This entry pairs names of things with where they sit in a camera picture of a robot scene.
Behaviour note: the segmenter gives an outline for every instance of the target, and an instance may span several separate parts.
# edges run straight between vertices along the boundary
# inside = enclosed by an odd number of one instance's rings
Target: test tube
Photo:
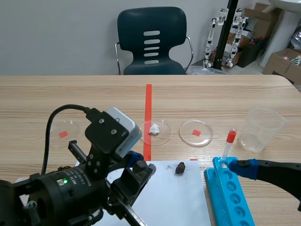
[[[221,168],[224,166],[224,163],[226,161],[229,150],[234,142],[235,136],[236,136],[236,129],[234,129],[234,128],[230,129],[230,131],[228,133],[227,141],[226,141],[225,151],[224,151],[224,154],[222,155],[222,160],[221,160],[221,164],[220,164]]]

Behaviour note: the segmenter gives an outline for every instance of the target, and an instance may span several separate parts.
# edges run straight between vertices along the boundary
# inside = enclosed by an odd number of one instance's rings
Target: white paper sheet
[[[210,218],[198,161],[184,161],[185,172],[175,175],[179,161],[150,161],[157,171],[133,205],[136,214],[148,226],[210,226]],[[122,169],[108,175],[119,178]],[[129,226],[104,210],[95,226]]]

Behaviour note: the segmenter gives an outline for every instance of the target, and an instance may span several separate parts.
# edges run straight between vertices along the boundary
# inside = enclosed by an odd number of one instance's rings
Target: red cap
[[[228,133],[227,142],[232,144],[236,136],[236,129],[231,129]]]

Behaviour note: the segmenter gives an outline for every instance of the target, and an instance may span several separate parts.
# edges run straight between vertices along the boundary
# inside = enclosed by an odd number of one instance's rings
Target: chair backrest
[[[171,60],[169,50],[186,38],[186,15],[177,7],[127,9],[119,14],[117,25],[120,48],[133,53],[133,63]],[[145,57],[147,53],[158,54]]]

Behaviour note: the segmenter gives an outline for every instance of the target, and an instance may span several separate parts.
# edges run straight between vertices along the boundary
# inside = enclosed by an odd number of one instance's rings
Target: black pole
[[[222,26],[222,31],[220,35],[220,39],[218,41],[218,45],[216,48],[216,55],[213,62],[213,68],[221,69],[222,68],[222,56],[224,55],[225,47],[228,40],[228,35],[230,32],[230,29],[232,27],[234,14],[236,11],[238,0],[229,0],[227,8],[228,16],[227,20],[225,21],[224,25]]]

